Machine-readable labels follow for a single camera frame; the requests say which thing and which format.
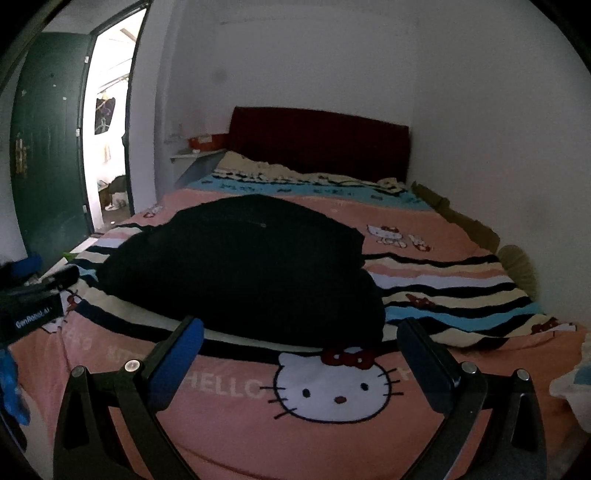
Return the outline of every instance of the metal screw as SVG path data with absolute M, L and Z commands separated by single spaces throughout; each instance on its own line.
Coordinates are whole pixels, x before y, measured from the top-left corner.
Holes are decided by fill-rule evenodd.
M 84 367 L 82 365 L 78 365 L 77 367 L 74 367 L 72 370 L 72 376 L 74 378 L 78 378 L 83 373 L 84 373 Z
M 530 379 L 530 373 L 527 370 L 523 370 L 522 368 L 517 371 L 517 376 L 524 382 L 527 382 Z
M 474 365 L 472 362 L 462 362 L 462 370 L 467 374 L 475 374 L 478 372 L 478 367 Z
M 139 368 L 139 360 L 130 360 L 125 364 L 125 370 L 135 372 Z

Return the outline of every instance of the headboard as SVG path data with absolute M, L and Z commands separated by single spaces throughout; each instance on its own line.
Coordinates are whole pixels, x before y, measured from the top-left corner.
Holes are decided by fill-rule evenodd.
M 228 148 L 254 161 L 300 173 L 360 180 L 406 181 L 408 127 L 342 113 L 275 107 L 236 107 Z

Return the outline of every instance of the woven fan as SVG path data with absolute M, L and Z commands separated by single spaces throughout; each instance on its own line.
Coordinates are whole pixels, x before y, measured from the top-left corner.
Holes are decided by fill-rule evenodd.
M 497 252 L 496 256 L 511 280 L 532 300 L 536 300 L 538 298 L 538 282 L 535 278 L 534 267 L 525 252 L 517 245 L 506 245 Z

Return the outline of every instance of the hello kitty blanket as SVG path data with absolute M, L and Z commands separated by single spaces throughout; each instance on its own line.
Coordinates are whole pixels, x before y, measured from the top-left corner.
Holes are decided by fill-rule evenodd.
M 200 355 L 170 408 L 158 414 L 200 478 L 402 477 L 441 422 L 398 350 L 396 324 L 408 317 L 419 319 L 439 343 L 455 347 L 452 353 L 459 361 L 470 360 L 499 375 L 529 370 L 548 454 L 558 451 L 576 419 L 564 400 L 550 397 L 548 386 L 580 361 L 584 331 L 557 331 L 556 321 L 516 288 L 496 257 L 394 180 L 370 184 L 304 176 L 232 153 L 213 175 L 137 214 L 80 254 L 74 263 L 81 279 L 69 295 L 65 319 L 12 346 L 20 383 L 37 402 L 51 438 L 73 367 L 119 369 L 129 359 L 144 358 L 179 322 L 108 294 L 101 284 L 102 265 L 116 258 L 126 242 L 168 224 L 177 212 L 240 194 L 280 197 L 359 232 L 359 258 L 374 283 L 368 295 L 377 292 L 383 305 L 377 317 L 368 312 L 359 324 L 371 324 L 369 316 L 381 315 L 382 325 L 374 343 L 368 340 L 375 338 L 371 331 L 360 345 L 349 338 L 339 346 L 279 341 L 282 337 L 268 329 L 236 335 L 205 322 Z M 255 226 L 261 231 L 272 227 L 264 222 Z M 283 317 L 278 314 L 277 322 Z M 335 330 L 335 338 L 345 337 Z M 120 427 L 120 415 L 113 416 Z M 451 478 L 465 472 L 485 420 Z M 128 433 L 118 430 L 132 466 L 149 478 Z

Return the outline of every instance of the door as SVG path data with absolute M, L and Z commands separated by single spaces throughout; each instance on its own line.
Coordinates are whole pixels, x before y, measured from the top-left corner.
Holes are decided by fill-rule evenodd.
M 11 125 L 12 195 L 43 270 L 90 234 L 82 170 L 82 92 L 90 35 L 42 33 L 27 53 Z

